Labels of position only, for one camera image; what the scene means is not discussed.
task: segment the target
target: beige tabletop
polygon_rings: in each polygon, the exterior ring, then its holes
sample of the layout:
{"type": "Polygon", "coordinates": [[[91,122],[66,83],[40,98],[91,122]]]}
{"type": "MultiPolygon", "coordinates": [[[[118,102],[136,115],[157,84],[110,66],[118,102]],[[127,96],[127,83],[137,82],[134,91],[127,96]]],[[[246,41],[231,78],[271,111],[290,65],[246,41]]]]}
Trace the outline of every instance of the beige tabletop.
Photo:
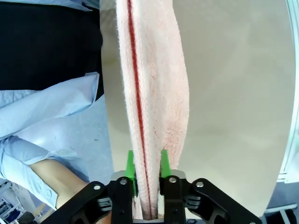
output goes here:
{"type": "MultiPolygon", "coordinates": [[[[190,85],[190,119],[179,169],[204,177],[263,214],[292,118],[295,60],[284,0],[174,0],[190,85]]],[[[101,30],[108,126],[115,170],[131,149],[115,11],[101,30]]]]}

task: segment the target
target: towel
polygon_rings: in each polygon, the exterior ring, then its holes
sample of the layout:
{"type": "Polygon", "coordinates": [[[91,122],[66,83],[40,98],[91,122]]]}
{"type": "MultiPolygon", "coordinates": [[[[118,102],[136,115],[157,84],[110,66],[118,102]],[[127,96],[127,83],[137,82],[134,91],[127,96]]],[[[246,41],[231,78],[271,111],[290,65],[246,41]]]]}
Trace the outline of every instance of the towel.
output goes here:
{"type": "Polygon", "coordinates": [[[189,87],[172,0],[117,0],[121,69],[144,219],[157,218],[161,150],[176,168],[189,87]]]}

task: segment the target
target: person's arm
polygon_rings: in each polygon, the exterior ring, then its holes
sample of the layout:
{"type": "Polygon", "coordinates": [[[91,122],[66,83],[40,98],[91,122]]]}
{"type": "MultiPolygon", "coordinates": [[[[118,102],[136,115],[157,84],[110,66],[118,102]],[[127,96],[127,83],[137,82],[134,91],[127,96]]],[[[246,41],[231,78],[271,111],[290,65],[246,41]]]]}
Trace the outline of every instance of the person's arm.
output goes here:
{"type": "MultiPolygon", "coordinates": [[[[57,193],[57,209],[87,185],[86,182],[82,181],[56,160],[45,159],[30,165],[30,167],[57,193]]],[[[110,224],[110,215],[106,216],[97,224],[110,224]]]]}

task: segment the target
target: black pants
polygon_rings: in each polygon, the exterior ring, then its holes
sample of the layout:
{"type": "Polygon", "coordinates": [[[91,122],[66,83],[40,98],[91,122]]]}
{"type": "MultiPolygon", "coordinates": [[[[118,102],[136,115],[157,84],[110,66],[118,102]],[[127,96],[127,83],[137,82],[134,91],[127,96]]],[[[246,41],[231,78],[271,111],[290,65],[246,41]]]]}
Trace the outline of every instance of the black pants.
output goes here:
{"type": "Polygon", "coordinates": [[[0,90],[44,90],[57,83],[100,74],[98,10],[0,2],[0,90]]]}

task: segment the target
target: red stripe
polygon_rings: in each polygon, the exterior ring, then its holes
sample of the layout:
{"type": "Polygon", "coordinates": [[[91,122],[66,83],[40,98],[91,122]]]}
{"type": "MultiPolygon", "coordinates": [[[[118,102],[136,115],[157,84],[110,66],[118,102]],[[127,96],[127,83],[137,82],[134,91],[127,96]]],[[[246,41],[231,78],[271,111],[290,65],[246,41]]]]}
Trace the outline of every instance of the red stripe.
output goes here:
{"type": "Polygon", "coordinates": [[[129,26],[129,34],[131,40],[131,49],[132,49],[132,60],[133,60],[133,69],[134,69],[134,77],[135,77],[135,87],[136,87],[136,101],[137,101],[137,112],[138,112],[138,120],[139,120],[139,128],[141,135],[141,144],[142,144],[142,152],[143,152],[143,162],[145,166],[145,178],[149,193],[149,216],[152,219],[151,214],[151,202],[150,202],[150,187],[149,187],[149,177],[147,173],[147,163],[145,159],[145,147],[144,147],[144,129],[143,129],[143,119],[142,119],[142,109],[141,109],[141,96],[140,96],[140,86],[139,86],[139,77],[138,77],[138,69],[137,69],[137,53],[136,53],[136,40],[135,40],[135,31],[134,31],[134,22],[132,16],[132,0],[128,0],[128,26],[129,26]]]}

